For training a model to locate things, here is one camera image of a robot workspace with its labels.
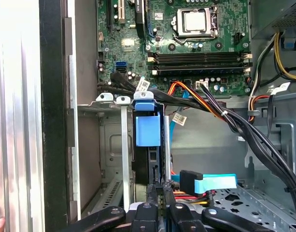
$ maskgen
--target side panel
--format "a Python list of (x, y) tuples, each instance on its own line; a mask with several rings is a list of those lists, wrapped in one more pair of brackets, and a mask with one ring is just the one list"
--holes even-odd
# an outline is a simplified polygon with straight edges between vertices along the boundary
[(67, 225), (66, 102), (62, 2), (40, 0), (42, 139), (46, 230)]
[(45, 231), (39, 4), (0, 1), (0, 216)]

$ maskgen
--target expansion slot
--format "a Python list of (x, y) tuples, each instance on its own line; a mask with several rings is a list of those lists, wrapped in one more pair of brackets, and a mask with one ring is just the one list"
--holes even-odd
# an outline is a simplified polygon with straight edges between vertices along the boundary
[(121, 24), (125, 24), (125, 7), (124, 7), (124, 0), (118, 0), (118, 16), (119, 22)]
[(106, 18), (107, 18), (107, 29), (110, 33), (113, 31), (113, 12), (112, 12), (112, 0), (107, 0), (107, 12), (106, 12)]
[(146, 15), (144, 0), (135, 1), (135, 24), (138, 37), (146, 39)]

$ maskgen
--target white label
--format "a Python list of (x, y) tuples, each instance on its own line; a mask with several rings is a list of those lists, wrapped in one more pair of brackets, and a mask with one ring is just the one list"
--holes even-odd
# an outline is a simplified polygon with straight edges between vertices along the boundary
[(290, 82), (283, 83), (280, 87), (275, 88), (271, 93), (271, 95), (276, 95), (279, 92), (286, 91), (290, 84), (291, 84)]
[(150, 82), (146, 81), (144, 77), (140, 78), (140, 81), (137, 85), (136, 92), (144, 92), (147, 91), (149, 88)]
[(279, 92), (279, 88), (275, 88), (271, 93), (271, 95), (276, 95), (278, 92)]
[(241, 136), (238, 136), (238, 141), (245, 142), (245, 139), (244, 139), (244, 138), (242, 138)]
[(179, 113), (175, 113), (175, 115), (173, 116), (173, 119), (172, 121), (181, 125), (181, 126), (184, 126), (185, 124), (185, 121), (186, 121), (187, 117), (179, 114)]
[(154, 19), (155, 20), (163, 20), (163, 13), (155, 13)]
[(286, 82), (286, 83), (283, 83), (280, 87), (279, 87), (279, 92), (282, 92), (282, 91), (286, 91), (289, 87), (291, 83), (290, 82)]

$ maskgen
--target green circuit board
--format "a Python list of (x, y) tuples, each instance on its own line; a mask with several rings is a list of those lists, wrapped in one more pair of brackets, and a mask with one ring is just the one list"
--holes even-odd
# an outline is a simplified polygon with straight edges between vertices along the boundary
[[(109, 82), (110, 74), (115, 70), (115, 62), (126, 61), (127, 71), (135, 73), (136, 78), (130, 80), (137, 85), (140, 77), (144, 76), (151, 84), (162, 91), (167, 92), (173, 80), (191, 80), (192, 83), (207, 78), (207, 76), (153, 76), (148, 69), (148, 52), (160, 54), (179, 53), (213, 53), (213, 52), (249, 52), (249, 26), (248, 26), (248, 1), (247, 0), (218, 0), (215, 4), (212, 0), (147, 0), (149, 9), (149, 25), (151, 29), (157, 29), (154, 38), (147, 36), (146, 40), (140, 39), (137, 35), (135, 25), (134, 6), (125, 0), (125, 23), (112, 23), (112, 29), (107, 27), (107, 3), (108, 0), (98, 0), (98, 51), (102, 52), (104, 60), (104, 71), (99, 72), (99, 81)], [(111, 5), (118, 4), (118, 0), (112, 0)], [(172, 19), (178, 9), (185, 8), (207, 8), (217, 6), (218, 10), (218, 37), (213, 40), (202, 40), (186, 42), (181, 45), (173, 40)], [(239, 32), (245, 34), (239, 44), (235, 44), (234, 35)], [(174, 44), (175, 50), (171, 51), (169, 45)], [(194, 51), (194, 46), (202, 46)], [(248, 76), (244, 74), (229, 74), (222, 77), (222, 82), (209, 81), (209, 89), (214, 95), (228, 97), (230, 95), (246, 95), (248, 87), (245, 83)]]

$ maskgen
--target finger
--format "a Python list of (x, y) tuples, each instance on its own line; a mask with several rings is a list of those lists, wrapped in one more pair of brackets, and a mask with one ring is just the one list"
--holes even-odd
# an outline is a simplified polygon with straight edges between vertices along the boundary
[(5, 228), (5, 219), (0, 219), (0, 232), (3, 232)]

